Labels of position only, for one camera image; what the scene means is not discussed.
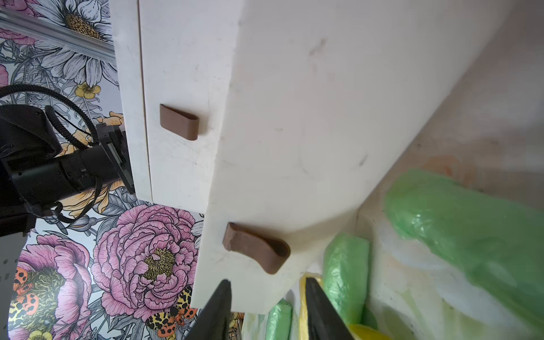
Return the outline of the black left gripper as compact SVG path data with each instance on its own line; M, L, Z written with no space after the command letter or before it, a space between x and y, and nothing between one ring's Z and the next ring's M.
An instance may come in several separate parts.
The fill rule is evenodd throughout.
M55 155L55 199L65 200L77 195L95 196L123 186L135 193L126 132L121 126L99 123L98 142L90 132L71 134L57 141Z

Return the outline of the white drawer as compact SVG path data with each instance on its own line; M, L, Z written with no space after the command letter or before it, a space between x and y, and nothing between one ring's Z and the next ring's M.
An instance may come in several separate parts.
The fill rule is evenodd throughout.
M247 1L194 283L266 313L348 224L514 1Z

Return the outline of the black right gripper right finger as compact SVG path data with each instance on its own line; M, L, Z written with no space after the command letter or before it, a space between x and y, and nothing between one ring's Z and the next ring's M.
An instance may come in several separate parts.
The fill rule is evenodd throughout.
M306 280L305 296L310 340L354 339L316 279Z

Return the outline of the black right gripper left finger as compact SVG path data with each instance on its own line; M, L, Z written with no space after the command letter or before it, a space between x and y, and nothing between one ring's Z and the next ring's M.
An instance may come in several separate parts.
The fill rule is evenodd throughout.
M222 280L185 340L226 340L229 339L232 289L229 280Z

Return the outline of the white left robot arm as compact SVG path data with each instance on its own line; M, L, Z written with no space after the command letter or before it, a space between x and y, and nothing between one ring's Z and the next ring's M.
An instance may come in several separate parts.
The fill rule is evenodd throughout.
M1 236L27 234L38 218L50 216L74 224L74 218L62 215L61 201L83 191L94 191L83 215L106 184L122 181L135 193L126 133L120 127L93 124L73 101L43 86L4 86L1 97L24 92L48 95L78 113L92 141L84 144L73 136L52 106L1 106Z

